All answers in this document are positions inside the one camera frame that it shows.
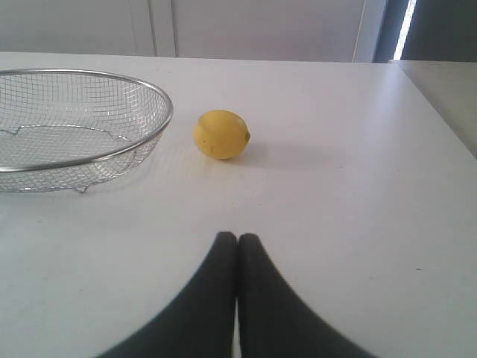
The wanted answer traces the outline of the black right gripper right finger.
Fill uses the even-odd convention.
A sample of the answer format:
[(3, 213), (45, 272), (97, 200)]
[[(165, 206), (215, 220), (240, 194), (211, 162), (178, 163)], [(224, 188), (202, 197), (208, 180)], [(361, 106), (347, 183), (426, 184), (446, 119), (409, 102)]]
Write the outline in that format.
[(238, 239), (237, 299), (243, 357), (372, 356), (303, 302), (254, 233)]

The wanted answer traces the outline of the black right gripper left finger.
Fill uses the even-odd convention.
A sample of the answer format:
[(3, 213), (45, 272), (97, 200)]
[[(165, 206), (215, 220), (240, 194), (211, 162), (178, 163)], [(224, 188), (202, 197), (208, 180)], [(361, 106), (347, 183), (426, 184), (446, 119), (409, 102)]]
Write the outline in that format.
[(231, 357), (238, 240), (217, 234), (198, 270), (158, 315), (102, 357)]

